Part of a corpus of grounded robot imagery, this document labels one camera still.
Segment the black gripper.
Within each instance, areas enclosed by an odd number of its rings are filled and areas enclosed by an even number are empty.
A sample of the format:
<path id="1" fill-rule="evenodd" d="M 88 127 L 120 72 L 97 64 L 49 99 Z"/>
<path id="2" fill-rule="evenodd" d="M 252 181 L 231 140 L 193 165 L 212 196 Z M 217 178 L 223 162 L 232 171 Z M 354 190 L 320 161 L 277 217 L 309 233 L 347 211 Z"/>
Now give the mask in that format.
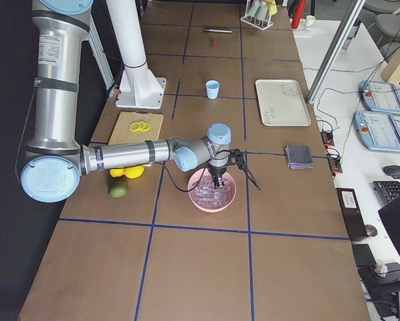
<path id="1" fill-rule="evenodd" d="M 226 170 L 227 167 L 215 167 L 213 165 L 209 165 L 209 172 L 213 179 L 214 189 L 222 188 L 224 186 L 222 177 Z"/>

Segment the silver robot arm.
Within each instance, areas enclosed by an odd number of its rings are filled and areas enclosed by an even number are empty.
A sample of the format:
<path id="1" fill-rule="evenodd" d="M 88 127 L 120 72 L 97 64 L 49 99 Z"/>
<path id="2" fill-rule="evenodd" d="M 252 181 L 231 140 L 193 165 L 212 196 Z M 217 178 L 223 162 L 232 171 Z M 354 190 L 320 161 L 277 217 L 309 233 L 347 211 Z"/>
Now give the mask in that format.
<path id="1" fill-rule="evenodd" d="M 91 1 L 34 1 L 39 29 L 35 134 L 27 143 L 21 172 L 23 190 L 37 201 L 68 198 L 80 178 L 92 171 L 149 165 L 172 160 L 190 171 L 205 165 L 214 185 L 223 186 L 228 166 L 230 128 L 213 124 L 197 140 L 172 137 L 130 144 L 87 147 L 74 138 L 82 42 L 89 36 Z"/>

